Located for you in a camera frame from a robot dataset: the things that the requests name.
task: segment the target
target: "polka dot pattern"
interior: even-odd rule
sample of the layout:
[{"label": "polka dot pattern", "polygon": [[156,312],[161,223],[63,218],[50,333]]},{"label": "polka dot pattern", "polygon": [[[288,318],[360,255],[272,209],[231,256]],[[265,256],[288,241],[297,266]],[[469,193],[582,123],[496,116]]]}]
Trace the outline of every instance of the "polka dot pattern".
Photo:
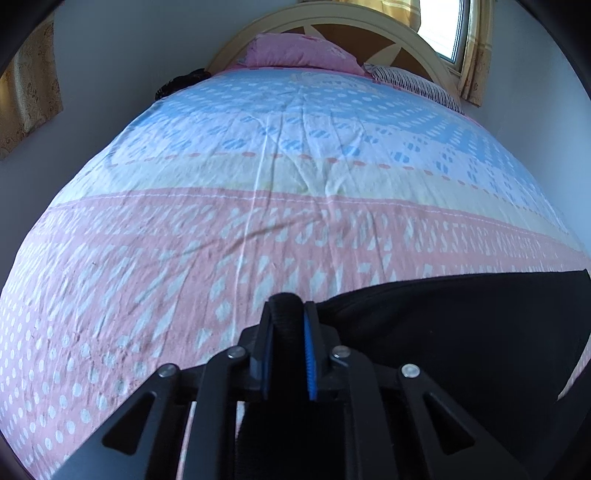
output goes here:
[{"label": "polka dot pattern", "polygon": [[[159,364],[206,362],[278,291],[323,300],[590,265],[529,174],[469,120],[370,80],[272,72],[249,72],[252,85],[224,73],[158,102],[27,236],[0,296],[0,429],[35,480]],[[442,192],[472,213],[434,205]]]}]

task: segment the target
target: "wooden headboard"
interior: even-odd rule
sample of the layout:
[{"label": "wooden headboard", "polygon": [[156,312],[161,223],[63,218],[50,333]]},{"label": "wooden headboard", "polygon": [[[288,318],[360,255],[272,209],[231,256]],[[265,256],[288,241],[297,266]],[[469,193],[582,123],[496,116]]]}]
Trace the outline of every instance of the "wooden headboard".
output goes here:
[{"label": "wooden headboard", "polygon": [[217,53],[208,71],[215,74],[230,66],[256,35],[266,32],[325,38],[353,54],[359,64],[408,70],[437,83],[460,102],[447,67],[417,33],[376,10],[335,1],[297,4],[254,21]]}]

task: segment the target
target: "screw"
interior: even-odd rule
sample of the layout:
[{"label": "screw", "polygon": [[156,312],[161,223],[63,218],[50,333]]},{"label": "screw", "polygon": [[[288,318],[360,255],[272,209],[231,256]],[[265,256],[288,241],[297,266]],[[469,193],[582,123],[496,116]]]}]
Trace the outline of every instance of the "screw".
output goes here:
[{"label": "screw", "polygon": [[351,354],[351,349],[345,345],[337,345],[333,348],[332,354],[335,358],[347,358]]},{"label": "screw", "polygon": [[158,369],[158,376],[162,378],[172,377],[177,372],[175,364],[164,364]]},{"label": "screw", "polygon": [[421,369],[413,364],[406,364],[402,366],[402,374],[406,378],[417,378],[421,373]]},{"label": "screw", "polygon": [[246,349],[242,346],[233,346],[228,349],[228,358],[240,358],[246,355]]}]

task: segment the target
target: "window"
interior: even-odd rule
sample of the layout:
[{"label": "window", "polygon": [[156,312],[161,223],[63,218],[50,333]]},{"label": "window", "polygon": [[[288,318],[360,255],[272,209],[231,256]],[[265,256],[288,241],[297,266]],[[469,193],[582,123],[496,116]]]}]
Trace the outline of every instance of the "window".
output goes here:
[{"label": "window", "polygon": [[470,0],[421,0],[418,34],[456,72],[462,69]]}]

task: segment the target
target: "yellow curtain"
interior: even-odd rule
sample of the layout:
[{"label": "yellow curtain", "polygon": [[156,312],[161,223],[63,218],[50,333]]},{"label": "yellow curtain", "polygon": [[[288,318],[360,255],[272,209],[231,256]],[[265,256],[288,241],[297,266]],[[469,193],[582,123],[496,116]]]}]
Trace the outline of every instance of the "yellow curtain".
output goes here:
[{"label": "yellow curtain", "polygon": [[481,106],[491,68],[494,0],[471,0],[468,37],[458,89],[464,100]]},{"label": "yellow curtain", "polygon": [[49,18],[29,35],[0,77],[0,160],[61,110]]},{"label": "yellow curtain", "polygon": [[337,0],[347,4],[363,5],[385,13],[418,32],[421,26],[421,0]]}]

